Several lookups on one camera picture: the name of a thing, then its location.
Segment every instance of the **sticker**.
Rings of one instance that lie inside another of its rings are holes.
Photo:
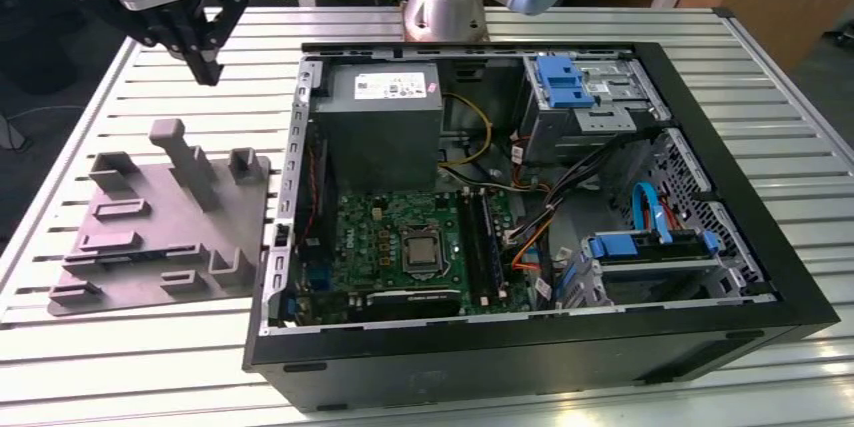
[[[514,145],[513,148],[510,149],[510,161],[517,165],[522,165],[524,157],[525,157],[525,149],[518,145]]]
[[[424,99],[428,97],[425,73],[359,74],[354,92],[357,100]]]
[[[597,82],[588,84],[588,92],[592,94],[610,94],[609,84],[605,82]]]
[[[534,288],[540,292],[546,299],[552,299],[552,285],[542,279],[537,279],[537,283],[534,284]]]

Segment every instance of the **open computer tower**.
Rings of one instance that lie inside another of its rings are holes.
[[[301,410],[690,380],[839,321],[658,44],[303,50],[245,358]]]

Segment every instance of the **ram slot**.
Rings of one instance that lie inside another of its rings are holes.
[[[457,203],[472,299],[486,307],[508,297],[493,216],[481,192],[465,192]]]

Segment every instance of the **cpu socket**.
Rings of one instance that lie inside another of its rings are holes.
[[[417,279],[430,279],[445,270],[442,235],[434,227],[401,230],[404,271]]]

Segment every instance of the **blue plastic latch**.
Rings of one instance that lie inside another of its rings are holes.
[[[601,235],[600,240],[605,246],[605,252],[614,256],[638,255],[636,241],[629,234]]]
[[[593,254],[593,258],[598,259],[600,257],[605,257],[605,245],[602,244],[602,239],[600,237],[594,237],[588,242],[590,245],[590,253]]]
[[[590,108],[597,101],[585,88],[585,75],[568,56],[537,57],[540,77],[554,109]]]
[[[287,303],[289,315],[297,315],[297,311],[298,311],[297,299],[289,299],[289,303]]]
[[[704,241],[706,242],[706,247],[709,247],[709,252],[717,254],[721,250],[721,243],[718,242],[718,236],[710,230],[704,230]]]

